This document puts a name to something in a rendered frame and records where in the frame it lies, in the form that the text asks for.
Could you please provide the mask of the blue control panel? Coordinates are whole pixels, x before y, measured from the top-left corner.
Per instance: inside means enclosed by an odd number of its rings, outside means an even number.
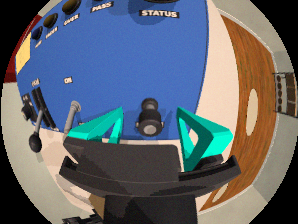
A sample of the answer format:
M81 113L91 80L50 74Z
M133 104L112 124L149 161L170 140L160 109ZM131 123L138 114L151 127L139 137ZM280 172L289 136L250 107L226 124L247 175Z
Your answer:
M68 134L119 107L120 140L179 140L176 110L196 114L208 47L207 0L62 0L15 55L31 150L40 128Z

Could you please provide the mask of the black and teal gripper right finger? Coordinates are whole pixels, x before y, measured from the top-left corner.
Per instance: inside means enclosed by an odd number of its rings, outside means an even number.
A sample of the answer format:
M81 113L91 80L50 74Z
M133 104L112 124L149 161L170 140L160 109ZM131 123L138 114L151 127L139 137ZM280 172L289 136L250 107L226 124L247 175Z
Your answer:
M181 107L177 107L176 119L184 172L192 171L204 157L222 154L233 139L230 129L195 115ZM195 147L184 122L198 136Z

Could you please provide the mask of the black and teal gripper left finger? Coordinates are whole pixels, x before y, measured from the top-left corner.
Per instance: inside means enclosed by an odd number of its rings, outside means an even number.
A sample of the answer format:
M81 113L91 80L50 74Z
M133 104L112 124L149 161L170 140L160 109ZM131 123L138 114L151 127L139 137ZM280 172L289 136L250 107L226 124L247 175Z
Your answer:
M115 123L107 143L120 144L123 117L123 109L119 107L101 117L71 129L67 136L102 142L103 134Z

